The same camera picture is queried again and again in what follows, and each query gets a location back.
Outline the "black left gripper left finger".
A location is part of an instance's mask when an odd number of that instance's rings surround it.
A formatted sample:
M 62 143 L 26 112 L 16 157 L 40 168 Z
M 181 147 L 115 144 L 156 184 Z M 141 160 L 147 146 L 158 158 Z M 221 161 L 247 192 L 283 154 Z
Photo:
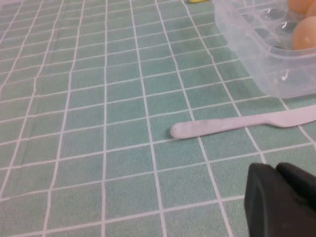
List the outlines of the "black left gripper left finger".
M 276 167 L 249 166 L 244 210 L 251 237 L 314 237 L 316 201 L 307 201 L 278 173 Z

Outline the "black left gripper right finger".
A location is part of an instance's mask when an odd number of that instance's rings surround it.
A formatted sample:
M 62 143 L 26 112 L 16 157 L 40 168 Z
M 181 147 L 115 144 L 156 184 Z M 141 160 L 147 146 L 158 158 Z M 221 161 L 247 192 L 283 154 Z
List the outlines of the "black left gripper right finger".
M 316 177 L 314 175 L 287 162 L 279 163 L 276 170 L 298 195 L 307 201 L 316 200 Z

